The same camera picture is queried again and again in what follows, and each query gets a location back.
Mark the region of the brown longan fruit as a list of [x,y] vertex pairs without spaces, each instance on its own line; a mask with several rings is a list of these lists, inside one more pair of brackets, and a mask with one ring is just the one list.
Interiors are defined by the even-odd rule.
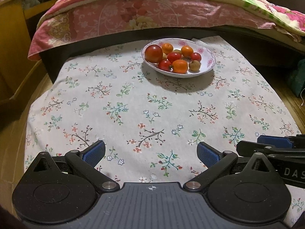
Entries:
[[198,72],[200,70],[201,63],[198,60],[192,60],[189,63],[189,70],[191,72]]
[[166,55],[165,53],[163,53],[162,59],[163,59],[163,60],[166,60],[166,59],[167,59],[167,55]]
[[173,50],[173,53],[178,53],[178,54],[182,55],[182,52],[178,49]]

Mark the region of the small red tomato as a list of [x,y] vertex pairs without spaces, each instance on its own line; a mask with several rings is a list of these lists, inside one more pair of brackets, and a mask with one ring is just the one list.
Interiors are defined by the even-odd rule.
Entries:
[[163,71],[169,72],[172,69],[172,64],[169,60],[162,60],[158,63],[158,68]]
[[193,52],[190,55],[190,58],[191,58],[191,60],[196,60],[196,61],[201,61],[202,60],[202,56],[198,52]]
[[176,60],[180,60],[181,59],[181,55],[178,53],[169,53],[167,56],[167,60],[170,61],[171,63],[173,63]]

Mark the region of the small orange mandarin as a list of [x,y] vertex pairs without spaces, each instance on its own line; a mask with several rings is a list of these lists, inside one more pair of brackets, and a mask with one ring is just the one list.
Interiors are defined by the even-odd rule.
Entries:
[[164,43],[161,46],[161,49],[164,54],[168,55],[169,53],[173,52],[173,46],[170,43]]

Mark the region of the wooden cabinet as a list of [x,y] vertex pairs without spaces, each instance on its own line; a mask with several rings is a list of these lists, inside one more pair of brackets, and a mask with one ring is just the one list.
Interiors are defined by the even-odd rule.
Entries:
[[46,75],[41,61],[28,60],[40,17],[58,0],[1,1],[1,110],[22,110]]

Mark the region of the pink floral quilt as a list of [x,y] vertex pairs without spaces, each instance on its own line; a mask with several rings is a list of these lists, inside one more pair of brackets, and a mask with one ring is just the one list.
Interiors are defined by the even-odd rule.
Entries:
[[222,25],[249,28],[304,50],[304,14],[268,0],[58,0],[39,20],[28,58],[123,31]]

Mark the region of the large red tomato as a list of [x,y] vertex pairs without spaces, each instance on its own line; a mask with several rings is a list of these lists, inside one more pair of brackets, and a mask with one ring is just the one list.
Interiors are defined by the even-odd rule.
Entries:
[[146,48],[144,56],[146,61],[159,63],[163,59],[163,51],[160,46],[152,44]]

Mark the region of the floral white tablecloth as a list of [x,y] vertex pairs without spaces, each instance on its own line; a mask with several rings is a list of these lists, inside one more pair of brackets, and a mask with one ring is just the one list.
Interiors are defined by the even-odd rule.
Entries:
[[95,168],[120,184],[184,183],[203,171],[201,141],[235,150],[260,135],[299,128],[259,72],[221,37],[200,40],[216,57],[210,72],[179,79],[143,62],[146,41],[120,44],[67,60],[52,87],[30,108],[24,166],[47,151],[62,156],[101,139]]

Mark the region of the white floral plate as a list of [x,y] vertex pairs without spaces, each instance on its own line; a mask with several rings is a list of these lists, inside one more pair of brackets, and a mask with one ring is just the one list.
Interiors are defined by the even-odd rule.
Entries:
[[142,49],[146,65],[165,76],[190,78],[210,72],[216,57],[204,43],[193,39],[163,38]]

